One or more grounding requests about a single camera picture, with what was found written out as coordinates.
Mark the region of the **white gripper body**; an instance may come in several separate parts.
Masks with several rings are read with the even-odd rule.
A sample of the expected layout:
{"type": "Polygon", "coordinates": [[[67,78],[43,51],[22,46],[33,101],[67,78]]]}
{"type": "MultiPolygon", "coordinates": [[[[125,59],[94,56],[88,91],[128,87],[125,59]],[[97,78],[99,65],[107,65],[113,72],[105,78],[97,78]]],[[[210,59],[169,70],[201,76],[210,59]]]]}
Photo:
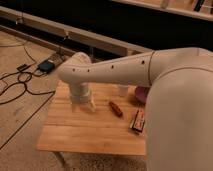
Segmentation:
{"type": "Polygon", "coordinates": [[[72,84],[69,86],[70,100],[74,104],[83,104],[91,100],[91,90],[88,83],[72,84]]]}

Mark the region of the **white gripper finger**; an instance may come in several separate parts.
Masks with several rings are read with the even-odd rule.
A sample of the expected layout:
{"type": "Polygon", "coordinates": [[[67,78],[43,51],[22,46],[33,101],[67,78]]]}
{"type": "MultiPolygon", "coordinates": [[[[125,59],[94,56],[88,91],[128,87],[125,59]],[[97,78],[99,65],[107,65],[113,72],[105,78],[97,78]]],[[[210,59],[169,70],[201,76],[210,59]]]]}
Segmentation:
{"type": "Polygon", "coordinates": [[[76,110],[78,109],[78,104],[71,104],[71,108],[72,108],[72,112],[76,112],[76,110]]]}
{"type": "Polygon", "coordinates": [[[90,110],[90,111],[95,111],[96,110],[96,106],[93,102],[89,102],[87,104],[87,108],[90,110]]]}

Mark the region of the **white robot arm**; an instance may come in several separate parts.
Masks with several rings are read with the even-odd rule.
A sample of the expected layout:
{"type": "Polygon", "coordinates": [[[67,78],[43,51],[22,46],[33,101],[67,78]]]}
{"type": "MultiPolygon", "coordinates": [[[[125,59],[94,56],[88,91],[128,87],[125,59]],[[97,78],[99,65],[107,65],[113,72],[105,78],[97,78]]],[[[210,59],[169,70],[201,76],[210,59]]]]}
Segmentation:
{"type": "Polygon", "coordinates": [[[78,52],[58,75],[76,101],[89,98],[91,82],[147,87],[147,170],[213,171],[212,51],[156,50],[97,63],[78,52]]]}

